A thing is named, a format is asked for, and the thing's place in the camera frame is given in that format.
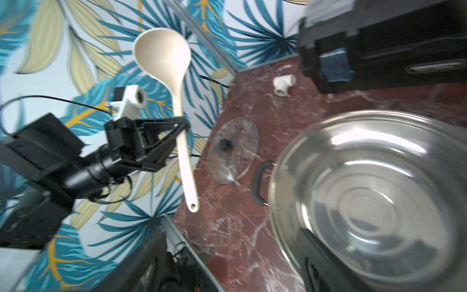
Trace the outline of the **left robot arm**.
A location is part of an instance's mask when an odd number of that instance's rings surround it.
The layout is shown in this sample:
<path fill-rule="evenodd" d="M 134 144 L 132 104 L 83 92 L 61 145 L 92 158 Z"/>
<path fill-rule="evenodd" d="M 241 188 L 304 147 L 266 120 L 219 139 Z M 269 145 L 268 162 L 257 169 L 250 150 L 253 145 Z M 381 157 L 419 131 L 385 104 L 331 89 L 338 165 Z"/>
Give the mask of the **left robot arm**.
<path fill-rule="evenodd" d="M 120 118 L 105 124 L 108 142 L 87 156 L 83 142 L 53 114 L 1 141 L 1 163 L 29 185 L 1 225 L 1 246 L 43 249 L 71 214 L 76 200 L 104 204 L 104 190 L 131 183 L 135 171 L 165 166 L 186 118 Z"/>

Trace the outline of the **stainless steel pot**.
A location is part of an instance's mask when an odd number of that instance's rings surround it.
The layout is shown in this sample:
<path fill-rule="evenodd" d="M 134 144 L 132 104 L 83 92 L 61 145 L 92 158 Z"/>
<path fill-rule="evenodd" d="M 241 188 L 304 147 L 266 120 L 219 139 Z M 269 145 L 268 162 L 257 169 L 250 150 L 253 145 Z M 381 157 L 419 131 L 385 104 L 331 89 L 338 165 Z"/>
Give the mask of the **stainless steel pot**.
<path fill-rule="evenodd" d="M 467 289 L 467 131 L 398 111 L 342 113 L 261 163 L 251 195 L 304 283 L 310 230 L 372 292 Z"/>

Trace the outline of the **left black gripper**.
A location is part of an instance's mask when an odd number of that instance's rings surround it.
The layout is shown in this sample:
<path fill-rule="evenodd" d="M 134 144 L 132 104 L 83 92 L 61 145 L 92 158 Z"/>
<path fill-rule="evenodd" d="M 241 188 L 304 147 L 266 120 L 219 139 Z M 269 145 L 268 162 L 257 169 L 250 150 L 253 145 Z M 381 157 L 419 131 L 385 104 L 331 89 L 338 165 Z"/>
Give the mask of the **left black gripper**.
<path fill-rule="evenodd" d="M 122 171 L 157 172 L 176 147 L 176 139 L 190 129 L 185 117 L 110 120 L 104 125 L 109 157 Z"/>

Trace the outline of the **glass pot lid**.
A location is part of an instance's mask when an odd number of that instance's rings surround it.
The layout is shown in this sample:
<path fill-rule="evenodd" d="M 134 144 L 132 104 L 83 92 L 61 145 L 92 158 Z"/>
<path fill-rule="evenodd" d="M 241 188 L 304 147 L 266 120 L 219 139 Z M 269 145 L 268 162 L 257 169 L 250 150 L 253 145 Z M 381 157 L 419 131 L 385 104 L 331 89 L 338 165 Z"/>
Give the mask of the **glass pot lid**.
<path fill-rule="evenodd" d="M 238 181 L 250 169 L 260 145 L 259 129 L 248 118 L 235 118 L 217 132 L 207 153 L 207 170 L 220 184 Z"/>

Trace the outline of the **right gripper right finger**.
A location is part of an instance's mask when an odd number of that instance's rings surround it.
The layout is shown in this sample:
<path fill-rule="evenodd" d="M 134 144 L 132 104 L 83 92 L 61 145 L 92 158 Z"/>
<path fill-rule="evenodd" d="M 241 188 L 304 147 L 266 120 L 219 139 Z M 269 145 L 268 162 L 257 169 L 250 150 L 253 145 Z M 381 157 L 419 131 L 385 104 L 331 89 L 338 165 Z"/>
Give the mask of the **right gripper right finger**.
<path fill-rule="evenodd" d="M 373 289 L 342 263 L 310 230 L 296 239 L 297 261 L 308 292 L 371 292 Z"/>

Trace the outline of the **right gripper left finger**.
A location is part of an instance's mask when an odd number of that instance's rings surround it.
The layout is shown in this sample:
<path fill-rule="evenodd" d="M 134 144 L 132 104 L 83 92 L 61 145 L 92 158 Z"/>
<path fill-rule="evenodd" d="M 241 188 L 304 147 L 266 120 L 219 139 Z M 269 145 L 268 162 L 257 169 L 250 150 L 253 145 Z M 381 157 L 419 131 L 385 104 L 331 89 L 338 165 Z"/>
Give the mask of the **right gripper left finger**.
<path fill-rule="evenodd" d="M 159 228 L 133 250 L 91 292 L 131 292 L 141 277 L 159 256 L 165 255 L 167 242 L 165 232 Z"/>

